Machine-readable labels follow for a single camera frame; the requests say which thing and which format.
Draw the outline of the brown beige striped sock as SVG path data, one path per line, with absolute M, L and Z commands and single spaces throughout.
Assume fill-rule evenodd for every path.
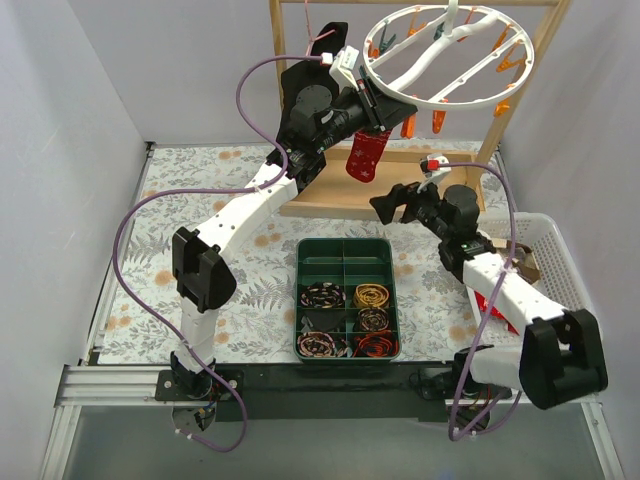
M 493 238 L 493 245 L 497 252 L 506 259 L 511 250 L 512 242 L 509 239 Z M 533 249 L 520 242 L 515 243 L 512 265 L 518 275 L 530 285 L 535 285 L 541 279 Z

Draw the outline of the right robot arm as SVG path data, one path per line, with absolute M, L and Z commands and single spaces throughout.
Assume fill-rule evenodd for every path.
M 418 221 L 436 235 L 444 268 L 466 287 L 494 302 L 515 328 L 514 346 L 478 346 L 456 354 L 454 389 L 475 397 L 488 384 L 523 392 L 542 410 L 601 392 L 608 386 L 598 322 L 586 309 L 553 301 L 505 266 L 478 230 L 477 195 L 464 185 L 440 193 L 429 183 L 396 184 L 369 201 L 382 224 L 398 207 L 402 222 Z

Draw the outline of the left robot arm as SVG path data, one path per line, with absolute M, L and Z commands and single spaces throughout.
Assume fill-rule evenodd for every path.
M 207 368 L 215 317 L 237 282 L 229 265 L 248 237 L 285 203 L 312 184 L 326 166 L 325 153 L 357 134 L 387 137 L 417 107 L 388 95 L 368 76 L 335 81 L 328 69 L 297 63 L 281 75 L 283 108 L 277 146 L 247 186 L 222 210 L 172 238 L 172 268 L 181 297 L 180 346 L 171 353 L 175 383 L 193 400 L 213 386 Z

